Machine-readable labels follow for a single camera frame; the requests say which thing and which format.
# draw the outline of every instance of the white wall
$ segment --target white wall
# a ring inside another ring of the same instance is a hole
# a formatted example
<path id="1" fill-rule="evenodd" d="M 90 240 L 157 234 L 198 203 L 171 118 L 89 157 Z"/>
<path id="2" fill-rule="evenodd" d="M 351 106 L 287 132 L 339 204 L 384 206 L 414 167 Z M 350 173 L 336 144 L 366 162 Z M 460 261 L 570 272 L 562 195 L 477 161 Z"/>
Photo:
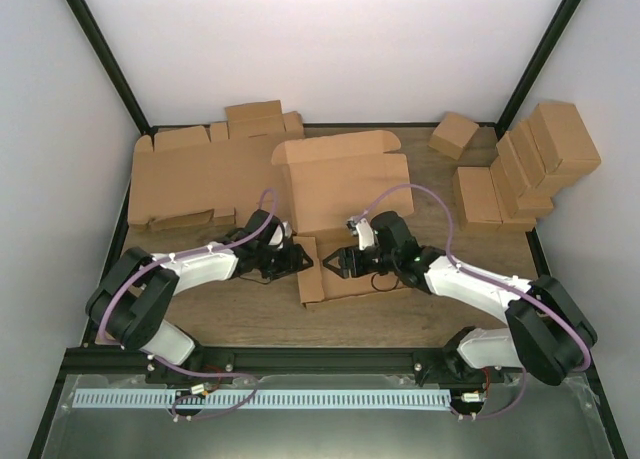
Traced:
<path id="1" fill-rule="evenodd" d="M 598 331 L 594 357 L 631 457 L 640 457 L 640 0 L 584 0 L 521 113 L 578 105 L 602 166 L 539 227 L 550 267 Z"/>
<path id="2" fill-rule="evenodd" d="M 87 0 L 152 124 L 497 120 L 560 0 Z"/>
<path id="3" fill-rule="evenodd" d="M 64 0 L 0 0 L 0 457 L 79 345 L 136 129 Z"/>

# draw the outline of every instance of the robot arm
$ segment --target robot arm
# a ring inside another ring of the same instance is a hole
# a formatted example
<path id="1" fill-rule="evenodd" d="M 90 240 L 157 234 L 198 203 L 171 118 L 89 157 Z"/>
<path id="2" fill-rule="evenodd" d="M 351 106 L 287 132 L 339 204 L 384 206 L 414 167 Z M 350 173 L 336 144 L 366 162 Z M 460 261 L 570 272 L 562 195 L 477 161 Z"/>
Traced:
<path id="1" fill-rule="evenodd" d="M 113 296 L 129 278 L 140 268 L 168 257 L 167 262 L 149 271 L 125 292 L 109 317 L 107 332 L 126 349 L 141 349 L 172 364 L 184 364 L 197 343 L 164 320 L 175 294 L 206 282 L 234 279 L 256 269 L 270 282 L 313 266 L 302 246 L 293 243 L 289 225 L 275 217 L 253 240 L 233 249 L 217 247 L 257 231 L 268 215 L 257 210 L 244 228 L 209 243 L 208 252 L 205 249 L 184 258 L 173 253 L 148 254 L 138 247 L 127 250 L 87 302 L 87 315 L 100 324 Z"/>
<path id="2" fill-rule="evenodd" d="M 343 278 L 393 273 L 408 287 L 459 300 L 508 325 L 505 329 L 472 328 L 457 334 L 454 338 L 457 358 L 452 364 L 462 363 L 463 368 L 470 369 L 525 367 L 542 382 L 557 385 L 584 359 L 574 339 L 519 295 L 473 277 L 461 268 L 538 298 L 560 316 L 589 349 L 597 341 L 591 324 L 552 277 L 542 276 L 531 281 L 501 276 L 457 260 L 452 264 L 444 251 L 418 245 L 395 212 L 379 214 L 371 224 L 366 219 L 350 220 L 347 227 L 358 236 L 358 246 L 338 249 L 324 259 L 324 267 Z"/>

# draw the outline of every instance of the black metal frame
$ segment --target black metal frame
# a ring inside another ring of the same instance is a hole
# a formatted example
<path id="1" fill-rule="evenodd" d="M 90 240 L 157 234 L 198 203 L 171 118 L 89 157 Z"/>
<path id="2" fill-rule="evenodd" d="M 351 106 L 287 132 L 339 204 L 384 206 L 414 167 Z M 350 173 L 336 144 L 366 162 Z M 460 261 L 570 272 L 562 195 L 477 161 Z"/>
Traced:
<path id="1" fill-rule="evenodd" d="M 510 126 L 518 110 L 522 106 L 529 90 L 540 74 L 546 60 L 553 51 L 562 32 L 569 23 L 573 13 L 581 0 L 562 0 L 553 16 L 542 40 L 536 48 L 524 74 L 509 99 L 504 112 L 497 123 L 486 122 L 481 125 L 494 127 L 500 137 Z M 140 129 L 141 134 L 153 134 L 161 127 L 150 126 L 138 102 L 129 87 L 115 57 L 100 32 L 84 0 L 67 0 L 69 7 L 76 16 L 80 26 L 93 46 L 98 58 L 111 78 L 118 94 L 122 98 L 127 110 Z M 345 124 L 325 123 L 307 124 L 313 127 L 430 127 L 437 123 L 367 123 Z M 113 236 L 103 277 L 117 261 L 122 253 L 124 240 L 127 235 L 126 213 L 129 194 L 125 198 L 118 218 L 118 224 Z M 548 274 L 549 268 L 540 245 L 536 231 L 527 234 L 533 261 L 538 274 Z M 49 402 L 44 411 L 38 432 L 34 438 L 29 457 L 40 457 L 46 443 L 57 404 L 62 392 L 64 380 L 69 374 L 145 374 L 148 360 L 139 352 L 123 351 L 117 347 L 95 346 L 93 341 L 96 328 L 89 322 L 83 337 L 83 347 L 68 349 L 60 367 L 60 372 L 54 384 Z M 231 360 L 234 369 L 253 372 L 259 375 L 282 373 L 387 373 L 414 374 L 414 364 L 428 361 L 429 357 L 439 350 L 414 349 L 342 349 L 342 348 L 207 348 L 212 357 L 219 361 Z M 627 458 L 626 451 L 618 433 L 608 401 L 602 389 L 595 366 L 587 371 L 587 379 L 591 389 L 600 399 L 599 412 L 605 425 L 607 436 L 614 455 L 618 459 Z"/>

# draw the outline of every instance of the wooden table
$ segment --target wooden table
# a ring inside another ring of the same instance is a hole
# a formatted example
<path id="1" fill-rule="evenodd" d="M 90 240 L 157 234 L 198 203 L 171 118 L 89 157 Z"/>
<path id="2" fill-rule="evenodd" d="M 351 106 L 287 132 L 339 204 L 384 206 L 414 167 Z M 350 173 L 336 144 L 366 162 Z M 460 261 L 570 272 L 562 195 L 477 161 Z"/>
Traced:
<path id="1" fill-rule="evenodd" d="M 356 132 L 356 128 L 307 128 L 307 137 Z M 435 190 L 452 208 L 451 178 L 458 166 L 488 166 L 496 156 L 492 128 L 481 128 L 460 161 L 427 147 L 432 128 L 392 128 L 409 159 L 411 180 Z M 424 245 L 444 247 L 447 225 L 440 206 L 414 193 L 416 213 L 407 223 Z M 162 232 L 129 231 L 125 249 L 171 252 L 206 244 L 223 230 L 211 225 Z M 524 233 L 472 234 L 456 230 L 453 252 L 488 270 L 535 278 Z M 208 283 L 176 296 L 167 320 L 206 345 L 439 347 L 464 326 L 497 328 L 493 317 L 444 297 L 413 291 L 400 299 L 354 299 L 307 310 L 295 276 L 268 286 L 233 280 Z"/>

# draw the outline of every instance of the metal grille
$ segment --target metal grille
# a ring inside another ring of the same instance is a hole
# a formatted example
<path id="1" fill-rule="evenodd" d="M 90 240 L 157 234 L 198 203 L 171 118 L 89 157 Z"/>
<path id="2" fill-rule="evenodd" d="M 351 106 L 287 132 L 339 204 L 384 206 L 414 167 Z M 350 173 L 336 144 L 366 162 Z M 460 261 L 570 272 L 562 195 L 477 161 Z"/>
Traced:
<path id="1" fill-rule="evenodd" d="M 226 409 L 250 391 L 219 390 L 204 399 L 189 398 L 177 408 Z M 166 409 L 176 400 L 175 390 L 78 389 L 74 408 Z M 259 390 L 243 409 L 395 409 L 448 411 L 448 390 Z"/>

